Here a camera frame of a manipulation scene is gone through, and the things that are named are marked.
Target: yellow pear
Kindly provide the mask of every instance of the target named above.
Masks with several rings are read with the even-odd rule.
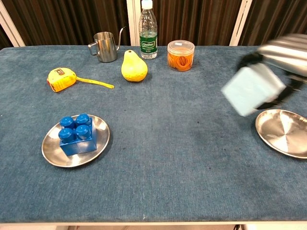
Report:
[[[125,52],[121,73],[127,81],[142,81],[147,71],[146,63],[134,51]]]

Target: metal plate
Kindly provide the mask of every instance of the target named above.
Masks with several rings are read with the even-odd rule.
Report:
[[[307,159],[307,119],[281,109],[262,112],[256,118],[259,136],[273,149]]]
[[[50,164],[65,168],[76,167],[92,161],[102,153],[109,142],[110,129],[101,118],[94,115],[89,116],[93,119],[97,131],[97,150],[66,156],[59,146],[58,134],[61,130],[61,125],[57,123],[46,134],[42,144],[43,156]]]

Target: jar lid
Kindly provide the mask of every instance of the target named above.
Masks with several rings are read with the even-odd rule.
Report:
[[[167,51],[176,56],[187,56],[194,53],[193,43],[185,40],[176,40],[168,43]]]

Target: brown curtain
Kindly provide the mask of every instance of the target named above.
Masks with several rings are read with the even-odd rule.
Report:
[[[12,47],[13,45],[12,45],[10,39],[6,35],[2,26],[0,26],[0,27],[1,27],[1,30],[0,30],[0,50],[2,50],[3,48],[6,48],[6,47]]]
[[[307,33],[307,0],[253,0],[239,45],[261,45],[289,33]]]
[[[126,0],[2,0],[26,46],[87,45],[112,32],[130,45]]]
[[[158,45],[183,39],[228,46],[240,5],[241,0],[153,0]]]

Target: pitcher handle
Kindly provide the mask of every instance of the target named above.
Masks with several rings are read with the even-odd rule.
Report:
[[[93,54],[93,51],[92,51],[92,46],[96,46],[96,45],[98,45],[97,42],[93,42],[93,43],[91,43],[91,44],[88,45],[88,49],[90,50],[90,53],[91,53],[91,55],[93,55],[93,56],[98,56],[98,55],[99,55],[99,51],[98,51],[96,54]]]

